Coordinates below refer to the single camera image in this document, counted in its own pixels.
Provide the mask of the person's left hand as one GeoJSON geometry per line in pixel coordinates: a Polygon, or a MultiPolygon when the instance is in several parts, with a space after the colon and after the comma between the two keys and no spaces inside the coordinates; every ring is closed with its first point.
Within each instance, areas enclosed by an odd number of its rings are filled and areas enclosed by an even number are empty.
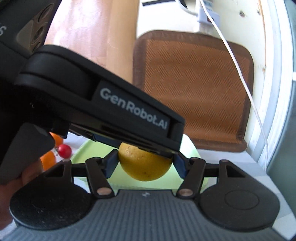
{"type": "Polygon", "coordinates": [[[40,174],[43,173],[43,165],[42,161],[38,159],[26,169],[23,170],[20,178],[15,180],[11,180],[9,183],[5,185],[1,185],[0,187],[0,195],[1,195],[1,202],[0,202],[0,223],[1,223],[1,230],[6,228],[13,220],[10,211],[9,211],[9,203],[12,196],[23,186],[28,184],[34,178],[38,177],[40,174]]]}

